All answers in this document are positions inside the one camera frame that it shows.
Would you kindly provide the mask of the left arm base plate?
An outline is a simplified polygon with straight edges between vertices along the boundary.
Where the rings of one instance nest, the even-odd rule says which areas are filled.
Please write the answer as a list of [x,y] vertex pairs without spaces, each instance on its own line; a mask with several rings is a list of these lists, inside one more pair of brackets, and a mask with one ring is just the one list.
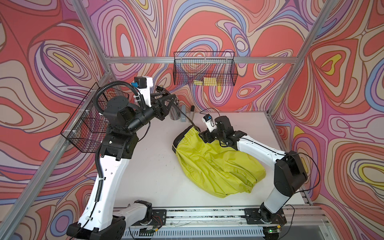
[[152,216],[149,221],[143,222],[138,221],[133,226],[164,226],[167,221],[167,210],[166,209],[155,209],[152,210]]

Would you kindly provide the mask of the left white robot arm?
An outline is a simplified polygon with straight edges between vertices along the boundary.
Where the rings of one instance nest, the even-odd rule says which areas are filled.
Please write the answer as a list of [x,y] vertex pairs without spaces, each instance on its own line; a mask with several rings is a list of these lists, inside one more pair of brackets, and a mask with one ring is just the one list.
[[[129,88],[136,104],[126,96],[116,96],[108,100],[105,107],[101,106],[100,97],[117,86]],[[109,124],[95,152],[97,178],[91,197],[79,220],[67,229],[71,239],[120,240],[126,228],[136,223],[151,223],[151,203],[137,200],[117,212],[114,203],[123,174],[139,142],[137,131],[154,118],[164,120],[177,98],[163,87],[157,87],[157,93],[152,94],[153,86],[151,77],[135,77],[133,83],[111,82],[99,88],[93,96],[92,104]]]

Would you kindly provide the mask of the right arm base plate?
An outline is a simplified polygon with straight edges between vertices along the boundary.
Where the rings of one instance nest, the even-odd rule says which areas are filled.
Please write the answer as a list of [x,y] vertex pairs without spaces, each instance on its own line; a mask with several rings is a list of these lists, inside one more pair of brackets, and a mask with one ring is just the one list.
[[248,225],[285,225],[287,223],[283,209],[276,213],[270,213],[268,210],[259,208],[244,209],[244,215],[241,218],[247,221]]

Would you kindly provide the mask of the neon yellow trousers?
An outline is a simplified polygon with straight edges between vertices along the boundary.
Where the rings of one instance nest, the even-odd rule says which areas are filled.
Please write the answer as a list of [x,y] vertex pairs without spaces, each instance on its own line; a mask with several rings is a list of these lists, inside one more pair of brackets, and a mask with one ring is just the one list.
[[193,126],[176,137],[172,149],[186,177],[218,198],[251,193],[267,175],[256,158],[223,148],[218,141],[204,143]]

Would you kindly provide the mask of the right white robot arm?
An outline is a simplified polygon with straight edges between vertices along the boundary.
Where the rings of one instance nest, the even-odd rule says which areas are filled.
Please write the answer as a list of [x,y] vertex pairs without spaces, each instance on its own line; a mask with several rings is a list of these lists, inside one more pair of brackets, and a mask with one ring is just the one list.
[[272,221],[278,211],[297,193],[308,180],[300,154],[284,152],[256,141],[243,131],[235,131],[227,116],[215,119],[209,114],[202,117],[207,130],[199,133],[205,143],[218,141],[220,146],[246,153],[266,164],[274,171],[274,188],[259,208],[260,219]]

